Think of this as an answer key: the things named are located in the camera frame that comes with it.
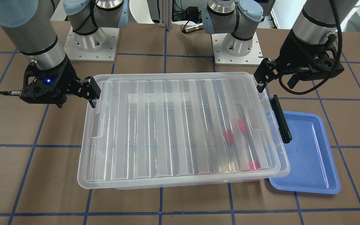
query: black handle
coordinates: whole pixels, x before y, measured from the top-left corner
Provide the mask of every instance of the black handle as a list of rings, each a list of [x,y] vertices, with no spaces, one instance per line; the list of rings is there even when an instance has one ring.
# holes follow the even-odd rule
[[[279,131],[281,138],[283,139],[284,144],[288,144],[291,142],[293,137],[291,136],[290,129],[288,128],[288,124],[286,121],[286,117],[284,117],[283,110],[281,109],[279,99],[275,94],[272,99],[270,99],[270,104],[272,105],[272,109],[274,114],[276,115],[277,123],[279,124]]]

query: brown table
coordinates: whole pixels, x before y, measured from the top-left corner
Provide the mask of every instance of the brown table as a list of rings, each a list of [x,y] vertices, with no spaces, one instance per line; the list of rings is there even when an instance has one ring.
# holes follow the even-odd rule
[[[69,22],[53,22],[66,40]],[[259,29],[262,53],[276,58],[288,30]],[[360,33],[344,33],[345,71],[317,92],[294,96],[269,84],[284,110],[324,121],[341,181],[337,195],[274,190],[266,180],[119,191],[77,184],[87,101],[62,109],[0,95],[0,224],[351,224],[360,225]],[[116,62],[74,62],[80,78],[97,74],[247,71],[214,66],[210,36],[166,32],[156,24],[121,30]],[[19,90],[26,61],[0,28],[0,91]],[[297,91],[313,84],[301,82]]]

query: translucent lid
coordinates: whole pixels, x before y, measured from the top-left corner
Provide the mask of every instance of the translucent lid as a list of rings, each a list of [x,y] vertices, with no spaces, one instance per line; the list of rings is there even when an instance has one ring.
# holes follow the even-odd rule
[[[266,93],[244,72],[107,74],[87,108],[77,180],[152,188],[285,176]]]

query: white mounting plate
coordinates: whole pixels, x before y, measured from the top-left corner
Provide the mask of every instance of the white mounting plate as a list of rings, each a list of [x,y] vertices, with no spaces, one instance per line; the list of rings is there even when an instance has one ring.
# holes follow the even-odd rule
[[[227,53],[223,47],[222,42],[226,34],[212,34],[213,53],[215,55],[215,64],[220,66],[246,66],[257,67],[263,60],[262,51],[258,41],[258,36],[254,34],[253,46],[250,54],[244,57],[236,57]]]
[[[73,28],[70,27],[69,34],[65,42],[65,51],[72,62],[106,62],[113,63],[116,55],[116,48],[119,39],[119,28],[102,27],[107,38],[107,42],[100,51],[85,52],[77,47]]]

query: blue plastic tray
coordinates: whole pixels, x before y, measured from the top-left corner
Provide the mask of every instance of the blue plastic tray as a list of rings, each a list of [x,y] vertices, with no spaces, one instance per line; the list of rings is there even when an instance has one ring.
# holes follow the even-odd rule
[[[283,191],[337,194],[341,185],[322,119],[311,113],[284,111],[292,134],[285,144],[290,173],[270,178]]]

